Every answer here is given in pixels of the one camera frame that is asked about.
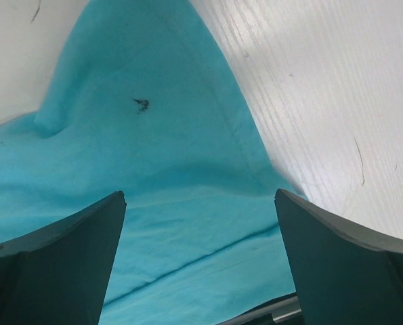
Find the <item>light blue t shirt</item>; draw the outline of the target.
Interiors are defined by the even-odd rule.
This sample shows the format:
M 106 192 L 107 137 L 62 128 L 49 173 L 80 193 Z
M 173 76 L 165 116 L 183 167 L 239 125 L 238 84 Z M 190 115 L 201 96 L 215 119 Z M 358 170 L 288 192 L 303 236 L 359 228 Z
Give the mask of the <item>light blue t shirt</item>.
M 0 242 L 124 193 L 102 324 L 217 324 L 293 293 L 279 188 L 188 1 L 90 1 L 40 109 L 0 126 Z

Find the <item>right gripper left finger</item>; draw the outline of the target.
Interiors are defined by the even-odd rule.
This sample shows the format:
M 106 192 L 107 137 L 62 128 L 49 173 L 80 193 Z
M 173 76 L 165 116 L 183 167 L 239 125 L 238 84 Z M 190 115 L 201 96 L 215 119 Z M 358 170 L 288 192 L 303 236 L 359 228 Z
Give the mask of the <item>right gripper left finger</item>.
M 0 243 L 0 324 L 98 324 L 125 211 L 114 192 Z

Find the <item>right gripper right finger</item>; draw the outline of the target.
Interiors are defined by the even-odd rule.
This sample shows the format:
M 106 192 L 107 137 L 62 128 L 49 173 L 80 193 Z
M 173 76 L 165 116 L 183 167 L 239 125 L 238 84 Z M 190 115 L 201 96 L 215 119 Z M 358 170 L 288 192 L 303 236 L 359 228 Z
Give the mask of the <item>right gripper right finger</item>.
M 287 190 L 275 205 L 306 324 L 403 324 L 403 239 Z

